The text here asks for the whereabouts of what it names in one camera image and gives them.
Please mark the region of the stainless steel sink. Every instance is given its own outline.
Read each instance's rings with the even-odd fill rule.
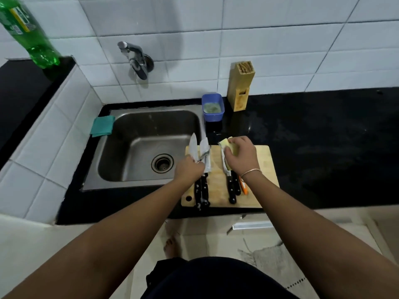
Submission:
[[[112,110],[111,135],[94,153],[83,190],[163,185],[172,180],[192,133],[205,127],[201,105]]]

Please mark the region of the forearm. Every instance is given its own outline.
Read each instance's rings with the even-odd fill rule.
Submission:
[[[332,298],[384,298],[398,291],[398,268],[385,257],[260,172],[248,173],[245,181],[314,287]]]
[[[109,298],[189,186],[173,180],[93,225],[6,298]]]

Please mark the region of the teal cloth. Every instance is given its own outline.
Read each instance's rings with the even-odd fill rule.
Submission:
[[[109,135],[112,133],[115,117],[113,115],[100,116],[96,118],[91,127],[90,134],[92,137]]]

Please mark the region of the black knife handle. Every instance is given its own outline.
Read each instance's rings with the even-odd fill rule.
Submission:
[[[201,176],[201,192],[202,192],[202,206],[209,206],[209,192],[208,192],[208,183],[206,181],[206,173]]]
[[[196,208],[201,211],[201,179],[194,183],[194,198],[196,199]]]
[[[235,205],[237,203],[237,198],[235,196],[233,178],[231,176],[227,176],[227,191],[229,192],[229,202]]]
[[[240,181],[238,180],[238,175],[236,172],[232,170],[232,178],[233,178],[233,185],[234,185],[234,190],[236,195],[241,195],[241,187],[240,187]]]

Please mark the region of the drain strainer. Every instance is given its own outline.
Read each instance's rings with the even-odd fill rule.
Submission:
[[[151,162],[151,168],[157,173],[166,173],[172,169],[174,164],[173,157],[169,154],[160,154],[154,157]]]

